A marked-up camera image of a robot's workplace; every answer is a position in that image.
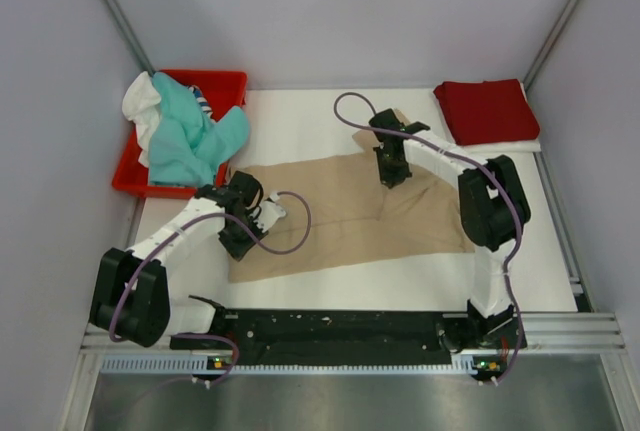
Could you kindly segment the beige t-shirt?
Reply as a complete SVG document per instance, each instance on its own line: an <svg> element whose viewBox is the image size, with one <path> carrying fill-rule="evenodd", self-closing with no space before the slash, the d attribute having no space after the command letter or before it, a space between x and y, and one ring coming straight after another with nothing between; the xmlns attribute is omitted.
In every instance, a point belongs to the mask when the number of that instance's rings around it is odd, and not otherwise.
<svg viewBox="0 0 640 431"><path fill-rule="evenodd" d="M248 166L268 192L285 196L287 216L263 242L285 250L276 256L259 247L232 261L233 283L313 272L372 261L438 253L470 253L461 226L457 191L423 168L389 189L379 180L372 133L352 136L359 152L322 159Z"/></svg>

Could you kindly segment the teal t-shirt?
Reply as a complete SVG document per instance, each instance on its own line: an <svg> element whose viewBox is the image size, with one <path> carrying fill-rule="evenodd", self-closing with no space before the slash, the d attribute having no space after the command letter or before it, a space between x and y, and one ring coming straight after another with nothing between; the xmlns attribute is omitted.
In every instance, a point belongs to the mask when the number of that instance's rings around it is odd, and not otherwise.
<svg viewBox="0 0 640 431"><path fill-rule="evenodd" d="M248 141L249 121L239 106L233 106L213 125L193 124L199 114L194 96L164 72L152 77L161 95L161 121L151 137L149 182L158 186L199 188L212 184L221 164L232 158Z"/></svg>

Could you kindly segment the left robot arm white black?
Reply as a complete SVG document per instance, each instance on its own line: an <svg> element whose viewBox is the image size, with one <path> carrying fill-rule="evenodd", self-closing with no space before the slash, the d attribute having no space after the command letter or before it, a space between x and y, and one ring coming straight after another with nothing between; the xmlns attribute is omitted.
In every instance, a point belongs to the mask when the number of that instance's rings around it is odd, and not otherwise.
<svg viewBox="0 0 640 431"><path fill-rule="evenodd" d="M239 261L268 234L258 224L262 185L236 172L220 187L199 188L183 210L149 238L105 252L99 264L89 323L117 340L150 347L164 336L192 333L205 347L226 338L225 321L208 298L170 288L171 274L201 244L214 241Z"/></svg>

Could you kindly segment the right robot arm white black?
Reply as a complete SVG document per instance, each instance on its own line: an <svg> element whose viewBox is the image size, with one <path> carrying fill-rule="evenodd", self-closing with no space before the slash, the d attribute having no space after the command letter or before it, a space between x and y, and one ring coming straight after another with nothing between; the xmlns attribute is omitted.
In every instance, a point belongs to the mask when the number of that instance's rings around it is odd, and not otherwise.
<svg viewBox="0 0 640 431"><path fill-rule="evenodd" d="M501 346L512 322L518 330L515 345L521 346L524 332L509 264L531 209L514 162L505 155L473 158L424 123L402 123L391 109L374 114L368 125L379 142L374 152L384 186L393 189L412 177L412 168L423 168L458 193L461 226L474 245L473 284L464 323L439 331L443 346L453 352Z"/></svg>

